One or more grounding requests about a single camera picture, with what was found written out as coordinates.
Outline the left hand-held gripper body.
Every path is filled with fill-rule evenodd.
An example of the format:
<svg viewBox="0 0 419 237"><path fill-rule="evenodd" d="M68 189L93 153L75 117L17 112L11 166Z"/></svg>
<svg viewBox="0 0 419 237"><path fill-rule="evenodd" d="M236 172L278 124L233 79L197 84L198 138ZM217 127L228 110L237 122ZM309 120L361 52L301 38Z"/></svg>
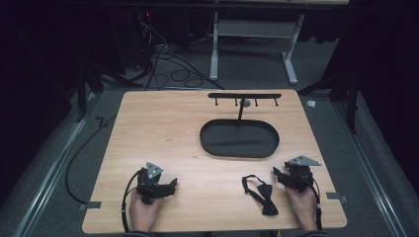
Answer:
<svg viewBox="0 0 419 237"><path fill-rule="evenodd" d="M136 192L141 195L143 203L152 204L156 198L169 196L169 187L158 184L162 172L162 168L151 162L138 171Z"/></svg>

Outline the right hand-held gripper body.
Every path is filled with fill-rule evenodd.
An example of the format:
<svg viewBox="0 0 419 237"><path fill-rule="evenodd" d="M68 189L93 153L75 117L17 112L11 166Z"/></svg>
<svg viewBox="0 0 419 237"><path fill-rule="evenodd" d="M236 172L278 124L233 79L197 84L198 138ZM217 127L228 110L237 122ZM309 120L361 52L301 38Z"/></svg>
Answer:
<svg viewBox="0 0 419 237"><path fill-rule="evenodd" d="M300 193L312 187L314 179L310 170L311 166L321 166L321 163L304 155L287 161L285 167L289 173L285 176L284 185Z"/></svg>

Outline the black bow tie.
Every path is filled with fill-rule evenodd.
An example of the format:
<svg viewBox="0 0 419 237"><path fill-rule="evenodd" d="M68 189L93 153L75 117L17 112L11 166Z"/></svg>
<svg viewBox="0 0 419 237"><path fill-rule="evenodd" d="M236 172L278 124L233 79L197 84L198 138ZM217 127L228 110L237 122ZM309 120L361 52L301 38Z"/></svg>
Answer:
<svg viewBox="0 0 419 237"><path fill-rule="evenodd" d="M258 193L255 193L248 187L247 181L250 178L255 178L260 182L260 185L257 187ZM271 196L273 192L273 186L265 183L260 178L255 175L248 175L241 179L242 187L244 192L250 195L253 199L257 200L262 205L262 214L266 216L276 216L279 214L279 211L275 204L273 203Z"/></svg>

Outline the black hook rack with tray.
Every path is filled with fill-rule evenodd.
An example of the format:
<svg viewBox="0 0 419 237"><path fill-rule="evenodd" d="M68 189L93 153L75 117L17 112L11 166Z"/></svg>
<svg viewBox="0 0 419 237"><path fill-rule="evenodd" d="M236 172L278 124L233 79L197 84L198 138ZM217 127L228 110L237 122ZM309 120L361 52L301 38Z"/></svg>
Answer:
<svg viewBox="0 0 419 237"><path fill-rule="evenodd" d="M250 99L273 100L277 107L280 93L209 93L218 105L219 99L233 99L239 108L237 118L217 118L206 122L200 131L200 143L210 155L221 157L266 158L277 150L277 130L262 120L244 119L245 104Z"/></svg>

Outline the grey tape strip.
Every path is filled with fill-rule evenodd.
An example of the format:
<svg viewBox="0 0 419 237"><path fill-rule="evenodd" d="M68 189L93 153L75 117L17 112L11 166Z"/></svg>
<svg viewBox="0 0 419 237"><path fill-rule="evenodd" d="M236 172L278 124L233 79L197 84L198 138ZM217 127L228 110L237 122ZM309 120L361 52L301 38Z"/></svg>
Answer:
<svg viewBox="0 0 419 237"><path fill-rule="evenodd" d="M347 203L349 200L346 196L342 196L340 193L326 193L328 199L337 199L341 203Z"/></svg>
<svg viewBox="0 0 419 237"><path fill-rule="evenodd" d="M101 208L101 201L89 201L87 203L81 203L79 205L79 210L80 211L85 211L87 209L100 209Z"/></svg>

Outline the black metal stand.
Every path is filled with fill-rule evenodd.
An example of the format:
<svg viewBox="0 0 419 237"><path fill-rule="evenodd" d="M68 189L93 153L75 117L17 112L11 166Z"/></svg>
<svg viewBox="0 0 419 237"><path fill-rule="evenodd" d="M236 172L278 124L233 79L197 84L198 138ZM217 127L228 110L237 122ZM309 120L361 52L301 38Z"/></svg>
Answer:
<svg viewBox="0 0 419 237"><path fill-rule="evenodd" d="M83 62L76 73L78 117L77 122L81 122L87 116L87 97L86 87L89 87L93 94L101 95L104 91L101 76L106 75L119 83L131 86L141 87L141 84L129 81L122 75L113 73L98 63L91 61Z"/></svg>
<svg viewBox="0 0 419 237"><path fill-rule="evenodd" d="M331 102L347 102L346 123L352 133L356 133L355 116L358 99L358 74L354 68L346 69L298 90L300 96L305 96L315 90L330 89Z"/></svg>

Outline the metal floor rail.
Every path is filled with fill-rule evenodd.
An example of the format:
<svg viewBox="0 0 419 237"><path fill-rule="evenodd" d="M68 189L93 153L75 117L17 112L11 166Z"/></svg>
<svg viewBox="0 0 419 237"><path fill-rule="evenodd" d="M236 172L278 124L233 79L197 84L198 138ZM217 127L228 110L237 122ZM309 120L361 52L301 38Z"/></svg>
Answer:
<svg viewBox="0 0 419 237"><path fill-rule="evenodd" d="M384 222L389 230L391 237L407 237L406 231L395 212L394 206L391 203L387 193L385 192L381 182L379 181L377 174L369 161L369 158L360 143L357 135L347 125L346 114L343 106L340 103L332 104L333 110L335 111L339 121L343 125L353 148L356 151L356 157L363 170L364 178L369 186L375 203L379 209L379 212L384 219Z"/></svg>
<svg viewBox="0 0 419 237"><path fill-rule="evenodd" d="M12 204L17 217L11 237L30 237L68 163L86 120L78 119L77 102L45 141L17 185Z"/></svg>

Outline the white metal desk frame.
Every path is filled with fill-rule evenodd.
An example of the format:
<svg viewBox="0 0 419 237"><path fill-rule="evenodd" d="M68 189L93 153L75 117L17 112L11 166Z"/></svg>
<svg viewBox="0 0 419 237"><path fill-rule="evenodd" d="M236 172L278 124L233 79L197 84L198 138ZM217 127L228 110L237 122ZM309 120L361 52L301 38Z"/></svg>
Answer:
<svg viewBox="0 0 419 237"><path fill-rule="evenodd" d="M218 38L219 37L244 37L244 38L271 38L287 39L290 46L282 53L282 61L285 66L289 83L297 84L294 72L292 56L299 36L304 14L299 14L292 22L262 22L247 20L224 20L220 19L218 12L212 14L212 50L210 58L209 79L216 81L218 78Z"/></svg>

